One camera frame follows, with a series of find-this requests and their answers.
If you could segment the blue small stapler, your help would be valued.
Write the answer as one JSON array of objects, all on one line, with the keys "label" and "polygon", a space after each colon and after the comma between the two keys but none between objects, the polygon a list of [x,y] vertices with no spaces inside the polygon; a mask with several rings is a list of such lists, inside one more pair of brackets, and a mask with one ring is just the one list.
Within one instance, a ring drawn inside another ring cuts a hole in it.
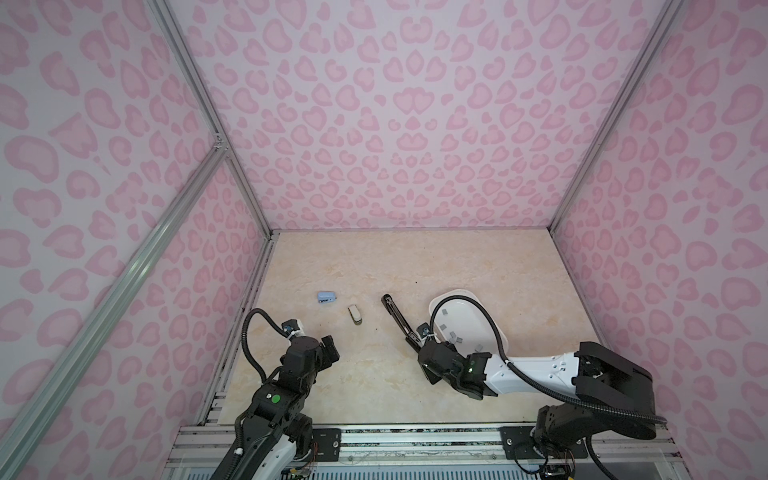
[{"label": "blue small stapler", "polygon": [[332,303],[337,300],[337,295],[333,291],[320,291],[317,293],[317,301],[319,304]]}]

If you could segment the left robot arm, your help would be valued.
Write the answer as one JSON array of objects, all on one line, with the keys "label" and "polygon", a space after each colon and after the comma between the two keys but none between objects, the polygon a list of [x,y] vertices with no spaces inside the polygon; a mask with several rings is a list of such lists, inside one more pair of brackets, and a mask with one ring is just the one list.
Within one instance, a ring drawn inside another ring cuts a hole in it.
[{"label": "left robot arm", "polygon": [[340,359],[333,337],[290,341],[276,374],[254,393],[234,423],[235,439],[214,479],[278,479],[313,451],[312,419],[303,414],[317,374]]}]

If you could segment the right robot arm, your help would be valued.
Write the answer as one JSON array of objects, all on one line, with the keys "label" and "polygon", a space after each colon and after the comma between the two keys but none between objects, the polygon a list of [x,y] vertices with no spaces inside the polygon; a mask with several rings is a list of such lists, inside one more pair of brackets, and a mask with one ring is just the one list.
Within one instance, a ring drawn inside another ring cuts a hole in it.
[{"label": "right robot arm", "polygon": [[651,374],[595,342],[551,357],[503,359],[491,352],[459,353],[449,342],[427,339],[418,361],[432,384],[444,381],[474,400],[537,392],[558,405],[545,405],[520,443],[539,456],[570,449],[606,431],[636,440],[656,437]]}]

